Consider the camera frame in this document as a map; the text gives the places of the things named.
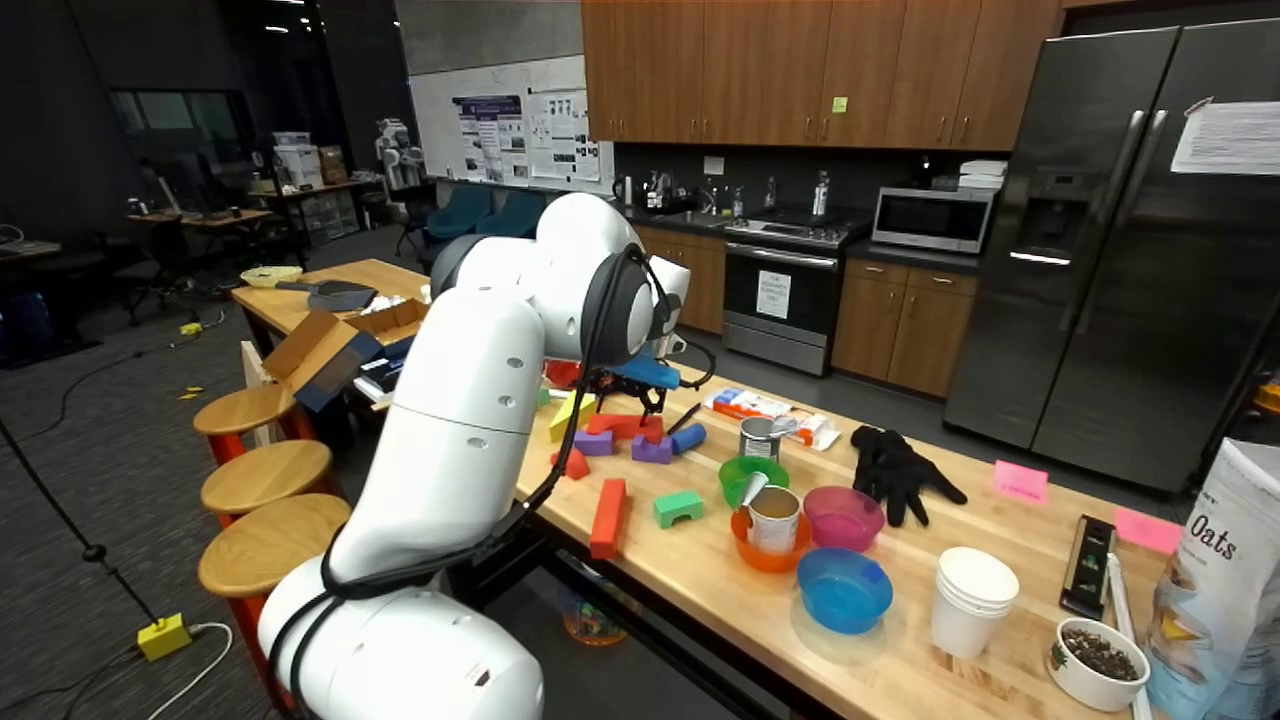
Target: white cup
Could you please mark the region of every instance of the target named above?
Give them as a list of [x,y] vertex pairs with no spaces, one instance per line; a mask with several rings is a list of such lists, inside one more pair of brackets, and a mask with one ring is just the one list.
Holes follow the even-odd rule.
[[796,550],[798,498],[763,486],[763,488],[751,498],[749,513],[751,513],[751,533],[749,533],[749,540],[751,540],[761,553],[785,556],[785,553]]
[[947,550],[934,565],[932,646],[961,660],[989,648],[1008,615],[1021,580],[1008,565],[975,550]]

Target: blue bowl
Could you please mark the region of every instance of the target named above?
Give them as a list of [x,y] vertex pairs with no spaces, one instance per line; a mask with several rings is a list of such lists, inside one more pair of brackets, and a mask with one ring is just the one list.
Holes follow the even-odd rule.
[[861,553],[814,550],[798,561],[802,611],[841,636],[874,630],[891,606],[884,569]]

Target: wooden stool seat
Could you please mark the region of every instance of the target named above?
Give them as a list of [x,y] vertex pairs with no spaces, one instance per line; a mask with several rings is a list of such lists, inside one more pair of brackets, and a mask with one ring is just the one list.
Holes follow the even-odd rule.
[[297,395],[286,385],[253,385],[253,390],[238,390],[238,393],[227,393],[227,395],[202,405],[191,415],[191,430],[208,440],[208,448],[218,465],[244,455],[244,434],[265,430],[265,425],[280,425],[284,436],[290,436],[290,440],[317,436],[305,409],[297,409]]
[[218,465],[202,488],[200,505],[213,516],[237,520],[253,507],[277,505],[284,498],[298,498],[325,488],[331,452],[319,440],[280,440],[253,448],[227,465]]
[[227,523],[200,556],[200,586],[213,597],[269,597],[298,561],[319,556],[348,502],[329,492],[284,498]]

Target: microwave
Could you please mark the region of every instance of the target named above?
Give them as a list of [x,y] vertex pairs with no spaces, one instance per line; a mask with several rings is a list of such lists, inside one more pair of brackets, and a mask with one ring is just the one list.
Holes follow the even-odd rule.
[[873,245],[979,257],[997,192],[878,190]]

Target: black glove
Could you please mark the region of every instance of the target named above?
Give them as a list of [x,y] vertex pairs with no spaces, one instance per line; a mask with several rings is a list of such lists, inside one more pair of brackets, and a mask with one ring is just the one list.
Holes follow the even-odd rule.
[[928,523],[921,488],[934,488],[945,502],[967,505],[967,498],[932,461],[917,455],[901,434],[862,425],[847,445],[854,448],[850,488],[884,502],[891,527],[903,523],[908,507]]

